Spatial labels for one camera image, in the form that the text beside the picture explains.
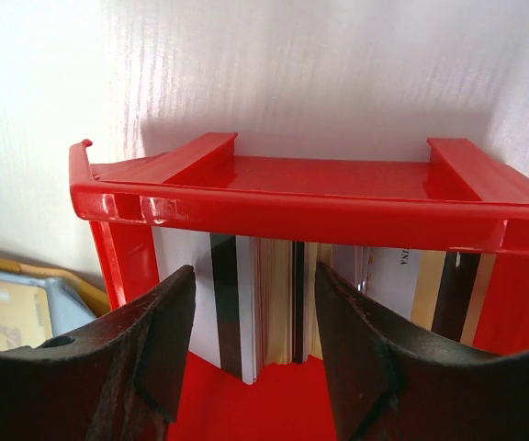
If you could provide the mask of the red plastic card bin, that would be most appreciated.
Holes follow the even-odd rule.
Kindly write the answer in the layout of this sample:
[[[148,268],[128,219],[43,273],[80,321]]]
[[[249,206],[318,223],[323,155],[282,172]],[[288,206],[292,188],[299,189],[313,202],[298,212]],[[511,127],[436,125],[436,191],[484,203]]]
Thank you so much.
[[[529,348],[529,178],[472,142],[431,138],[424,163],[239,155],[208,133],[169,153],[91,164],[69,152],[76,215],[89,221],[118,308],[159,280],[152,231],[494,254],[480,348]]]

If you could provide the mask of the beige card with black stripe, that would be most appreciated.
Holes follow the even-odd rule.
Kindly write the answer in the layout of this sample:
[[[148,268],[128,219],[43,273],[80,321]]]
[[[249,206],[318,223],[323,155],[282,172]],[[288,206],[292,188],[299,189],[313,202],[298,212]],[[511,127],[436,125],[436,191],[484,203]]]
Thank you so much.
[[[44,288],[0,281],[0,351],[36,347],[52,338]]]

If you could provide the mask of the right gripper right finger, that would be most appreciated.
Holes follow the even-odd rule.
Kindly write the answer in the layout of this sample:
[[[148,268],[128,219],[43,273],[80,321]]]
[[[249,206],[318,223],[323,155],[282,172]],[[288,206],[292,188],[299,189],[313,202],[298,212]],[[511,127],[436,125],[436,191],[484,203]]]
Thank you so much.
[[[434,334],[324,263],[322,358],[341,440],[529,440],[529,350],[501,356]]]

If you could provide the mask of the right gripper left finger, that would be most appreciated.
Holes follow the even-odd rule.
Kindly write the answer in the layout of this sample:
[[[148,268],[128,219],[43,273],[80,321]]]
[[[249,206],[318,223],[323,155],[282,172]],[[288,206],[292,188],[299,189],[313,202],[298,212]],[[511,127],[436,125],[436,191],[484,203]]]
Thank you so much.
[[[87,325],[0,352],[0,440],[164,440],[195,308],[185,265]]]

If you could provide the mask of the yellow leather card holder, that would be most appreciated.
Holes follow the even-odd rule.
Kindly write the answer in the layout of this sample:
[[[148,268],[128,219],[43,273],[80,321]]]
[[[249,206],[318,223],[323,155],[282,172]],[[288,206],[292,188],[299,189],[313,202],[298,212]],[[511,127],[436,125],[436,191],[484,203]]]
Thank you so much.
[[[0,351],[36,347],[108,311],[107,294],[67,270],[0,258]]]

